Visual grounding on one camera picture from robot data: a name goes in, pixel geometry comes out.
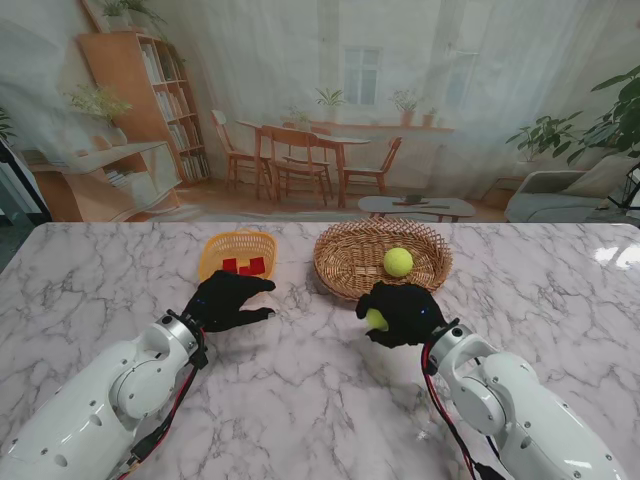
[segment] wooden chair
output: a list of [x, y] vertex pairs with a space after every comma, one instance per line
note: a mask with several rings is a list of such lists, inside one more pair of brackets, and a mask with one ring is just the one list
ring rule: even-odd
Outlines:
[[[274, 185], [275, 198], [280, 201], [280, 180], [283, 174], [287, 177], [295, 175], [302, 177], [300, 181], [311, 182], [313, 192], [324, 205], [327, 205], [327, 197], [324, 193], [324, 186], [322, 183], [322, 176], [324, 174], [324, 168], [314, 165], [313, 157], [311, 156], [311, 149], [318, 145], [318, 137], [310, 132], [302, 132], [300, 130], [289, 130], [286, 128], [272, 127], [263, 125], [262, 133], [271, 141], [271, 158], [269, 164], [272, 169], [272, 178]], [[288, 145], [289, 147], [302, 147], [307, 152], [307, 159], [299, 160], [289, 156], [285, 156], [284, 162], [278, 160], [276, 156], [276, 143]]]
[[[295, 125], [291, 122], [284, 122], [282, 124], [282, 126], [284, 128], [295, 128]], [[312, 133], [320, 133], [322, 135], [331, 135], [331, 130], [328, 130], [326, 128], [321, 128], [321, 127], [311, 127], [311, 132]], [[318, 161], [318, 160], [314, 160], [312, 163], [314, 166], [316, 167], [323, 167], [324, 168], [324, 177], [325, 180], [327, 182], [327, 186], [329, 187], [329, 196], [331, 197], [331, 199], [333, 200], [333, 187], [331, 186], [331, 177], [329, 176], [329, 165], [330, 163], [327, 161], [327, 149], [323, 148], [324, 150], [324, 162], [322, 161]], [[289, 146], [289, 156], [285, 157], [285, 160], [291, 163], [299, 163], [301, 165], [304, 165], [307, 163], [306, 160], [300, 160], [297, 158], [294, 158], [291, 156], [291, 146]], [[285, 182], [285, 189], [284, 189], [284, 195], [285, 197], [289, 195], [289, 176], [287, 175], [286, 178], [286, 182]]]
[[[376, 182], [378, 183], [378, 189], [380, 190], [380, 194], [384, 195], [386, 186], [384, 183], [384, 176], [391, 168], [391, 164], [393, 160], [396, 158], [396, 153], [398, 153], [398, 149], [400, 148], [400, 144], [402, 143], [402, 137], [395, 137], [389, 140], [389, 153], [384, 159], [382, 163], [382, 167], [379, 170], [374, 168], [357, 168], [357, 167], [345, 167], [344, 168], [344, 184], [345, 190], [349, 188], [349, 177], [358, 176], [358, 177], [375, 177]], [[353, 182], [354, 184], [359, 185], [373, 185], [372, 182]]]
[[[238, 168], [255, 171], [255, 158], [253, 154], [242, 152], [233, 146], [231, 139], [229, 138], [229, 133], [227, 132], [227, 118], [224, 113], [220, 110], [211, 110], [211, 114], [213, 117], [213, 124], [216, 126], [216, 131], [218, 132], [218, 137], [220, 137], [220, 141], [222, 142], [224, 153], [227, 156], [227, 180], [225, 182], [225, 186], [229, 188], [231, 172], [233, 172], [233, 188], [237, 189]], [[271, 179], [271, 170], [269, 169], [269, 158], [261, 156], [260, 163], [265, 169], [265, 173], [267, 174], [267, 178], [271, 184], [273, 180]]]

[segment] window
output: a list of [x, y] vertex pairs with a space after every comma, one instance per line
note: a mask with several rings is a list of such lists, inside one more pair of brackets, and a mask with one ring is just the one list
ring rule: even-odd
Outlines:
[[376, 101], [380, 50], [346, 48], [344, 51], [344, 99], [354, 105]]

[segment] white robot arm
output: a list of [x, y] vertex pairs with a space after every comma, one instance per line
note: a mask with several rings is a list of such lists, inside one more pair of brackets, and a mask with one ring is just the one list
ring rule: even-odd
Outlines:
[[[483, 361], [462, 375], [460, 367], [474, 358]], [[429, 350], [429, 364], [429, 373], [437, 371], [449, 385], [462, 418], [495, 439], [516, 480], [628, 478], [602, 440], [519, 356], [451, 325]]]
[[140, 422], [165, 405], [176, 375], [202, 348], [197, 334], [165, 315], [136, 339], [103, 351], [12, 439], [0, 480], [118, 478], [114, 467]]
[[[169, 400], [177, 373], [204, 348], [177, 316], [102, 352], [25, 424], [0, 480], [121, 478], [117, 465], [146, 416]], [[480, 365], [462, 375], [474, 358]], [[493, 436], [516, 480], [627, 480], [621, 465], [571, 408], [538, 382], [531, 366], [450, 324], [429, 350], [462, 418]]]

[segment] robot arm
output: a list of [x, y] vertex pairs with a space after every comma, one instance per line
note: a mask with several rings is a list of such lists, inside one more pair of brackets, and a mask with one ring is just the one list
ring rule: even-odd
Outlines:
[[171, 397], [176, 375], [198, 350], [196, 335], [165, 315], [104, 350], [24, 425], [0, 479], [109, 478], [141, 421]]
[[[104, 350], [59, 389], [12, 439], [0, 460], [0, 480], [121, 480], [162, 441], [197, 369], [206, 365], [204, 332], [267, 319], [274, 313], [269, 308], [240, 308], [274, 288], [269, 280], [215, 272], [182, 316], [169, 310], [136, 339]], [[176, 376], [188, 363], [193, 370], [171, 413], [131, 449], [138, 426], [173, 396]]]
[[[516, 480], [628, 478], [571, 407], [540, 385], [531, 365], [512, 353], [498, 352], [458, 320], [447, 323], [427, 290], [379, 282], [360, 298], [356, 314], [365, 318], [371, 309], [386, 325], [372, 325], [369, 338], [389, 348], [424, 344], [425, 375], [442, 376], [462, 418], [494, 438], [500, 461]], [[461, 373], [474, 359], [479, 365]], [[502, 478], [489, 467], [482, 469], [487, 469], [485, 477], [476, 467], [483, 480]]]
[[[498, 352], [464, 326], [447, 328], [429, 353], [462, 418], [494, 437], [516, 480], [626, 480], [618, 460], [560, 397], [543, 387], [524, 359]], [[462, 365], [483, 359], [469, 373]]]

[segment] vase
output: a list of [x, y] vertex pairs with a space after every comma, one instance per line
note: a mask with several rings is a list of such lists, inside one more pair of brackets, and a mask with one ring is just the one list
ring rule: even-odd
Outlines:
[[128, 139], [121, 128], [111, 128], [109, 131], [109, 142], [111, 142], [111, 145], [114, 147], [121, 147], [127, 144]]
[[538, 168], [537, 162], [518, 161], [513, 165], [512, 175], [514, 177], [528, 177]]
[[151, 21], [151, 18], [149, 18], [149, 15], [147, 15], [146, 13], [138, 12], [137, 10], [131, 9], [129, 9], [128, 11], [129, 16], [131, 17], [131, 22], [133, 22], [136, 27], [142, 27], [146, 29], [151, 29], [153, 27], [153, 22]]
[[327, 123], [338, 123], [338, 107], [333, 105], [325, 105], [324, 121]]
[[109, 150], [111, 148], [111, 143], [102, 135], [94, 135], [91, 137], [91, 143], [93, 143], [93, 146], [98, 150]]
[[413, 121], [413, 115], [416, 112], [414, 111], [403, 111], [402, 115], [400, 117], [400, 125], [402, 125], [403, 127], [410, 127], [411, 126], [411, 122]]
[[112, 32], [126, 32], [131, 30], [131, 27], [129, 26], [129, 19], [124, 15], [107, 17], [107, 23], [109, 23], [109, 30]]
[[422, 126], [423, 127], [432, 127], [433, 126], [433, 114], [423, 115], [422, 116]]

